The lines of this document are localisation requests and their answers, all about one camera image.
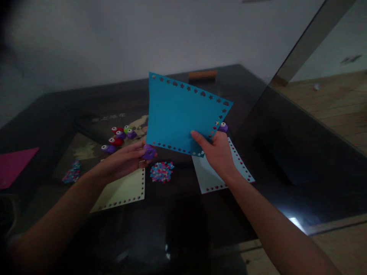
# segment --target blue card with punched holes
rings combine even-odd
[[[191,137],[198,131],[207,140],[215,135],[233,102],[195,86],[149,73],[149,118],[146,143],[204,157]]]

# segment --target colorful paper scraps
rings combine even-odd
[[[62,178],[63,183],[75,183],[80,178],[80,161],[76,159],[73,162],[72,168],[65,173],[65,176]]]
[[[150,169],[150,177],[153,181],[161,181],[166,183],[166,181],[171,180],[172,169],[174,168],[173,163],[167,162],[157,162]]]

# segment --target floor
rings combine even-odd
[[[367,155],[367,72],[270,86]]]
[[[367,274],[367,221],[311,237],[344,275]],[[264,249],[241,254],[248,275],[279,274]]]
[[[367,155],[366,72],[270,85]],[[304,230],[342,274],[367,274],[367,214]],[[240,246],[249,275],[279,274],[259,240]]]

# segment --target left hand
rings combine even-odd
[[[107,185],[118,180],[137,169],[147,167],[152,160],[144,160],[141,157],[145,154],[143,149],[145,141],[140,141],[126,146],[116,153],[110,155],[101,161],[85,175],[97,179],[99,182]]]

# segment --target wooden floor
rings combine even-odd
[[[367,155],[366,71],[270,86]]]
[[[315,235],[312,239],[342,274],[367,274],[367,222]],[[263,248],[244,252],[241,256],[247,263],[248,275],[279,274]]]

